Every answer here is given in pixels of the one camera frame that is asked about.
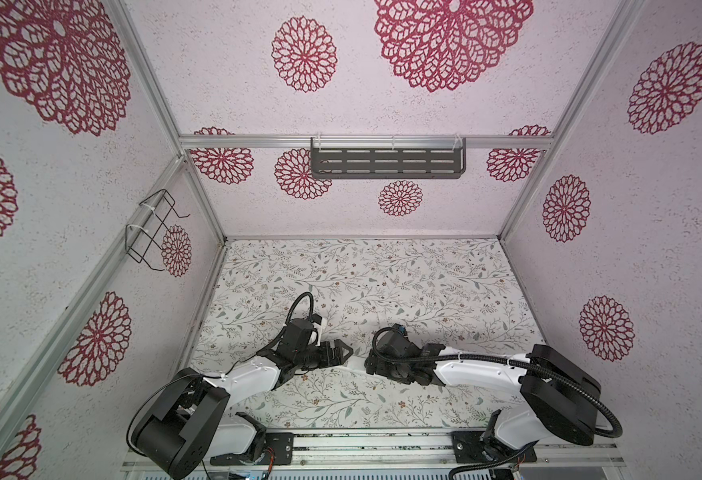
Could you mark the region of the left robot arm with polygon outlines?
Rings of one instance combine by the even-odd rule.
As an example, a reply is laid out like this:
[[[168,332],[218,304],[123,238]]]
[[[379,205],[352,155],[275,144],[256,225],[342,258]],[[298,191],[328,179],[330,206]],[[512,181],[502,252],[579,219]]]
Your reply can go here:
[[[298,374],[345,364],[353,348],[340,339],[323,340],[321,323],[317,314],[288,321],[274,340],[228,373],[178,371],[138,409],[127,429],[128,447],[173,479],[203,463],[273,462],[267,428],[236,405]]]

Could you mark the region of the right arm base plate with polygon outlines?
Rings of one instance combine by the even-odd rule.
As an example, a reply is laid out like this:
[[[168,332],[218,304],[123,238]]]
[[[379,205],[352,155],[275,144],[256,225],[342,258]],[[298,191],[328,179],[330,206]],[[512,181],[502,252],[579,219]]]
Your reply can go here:
[[[450,439],[458,464],[487,464],[503,459],[521,463],[537,461],[533,448],[525,453],[518,453],[518,448],[505,446],[493,438],[486,438],[483,430],[453,431]]]

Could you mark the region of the white remote control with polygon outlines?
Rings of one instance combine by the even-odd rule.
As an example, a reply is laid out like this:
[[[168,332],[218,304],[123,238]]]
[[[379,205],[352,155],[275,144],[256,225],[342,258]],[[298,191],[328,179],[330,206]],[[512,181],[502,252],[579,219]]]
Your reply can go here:
[[[360,356],[351,356],[344,364],[344,368],[352,373],[366,375],[366,358]]]

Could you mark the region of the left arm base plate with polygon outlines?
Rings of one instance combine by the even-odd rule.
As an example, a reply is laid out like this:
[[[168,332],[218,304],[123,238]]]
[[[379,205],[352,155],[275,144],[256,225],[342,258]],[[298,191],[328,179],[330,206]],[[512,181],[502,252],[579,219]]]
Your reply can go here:
[[[212,466],[285,466],[292,463],[295,435],[266,432],[257,434],[253,444],[241,454],[213,455],[207,460]]]

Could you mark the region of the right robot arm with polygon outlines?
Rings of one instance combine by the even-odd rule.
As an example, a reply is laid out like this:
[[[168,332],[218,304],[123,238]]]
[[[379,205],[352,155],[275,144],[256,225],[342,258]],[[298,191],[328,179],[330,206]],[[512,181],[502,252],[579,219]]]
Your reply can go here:
[[[509,450],[555,436],[590,446],[597,435],[601,385],[548,345],[529,353],[496,356],[439,343],[418,346],[399,324],[373,337],[359,367],[369,375],[421,386],[473,386],[518,394],[523,403],[493,414],[488,442]]]

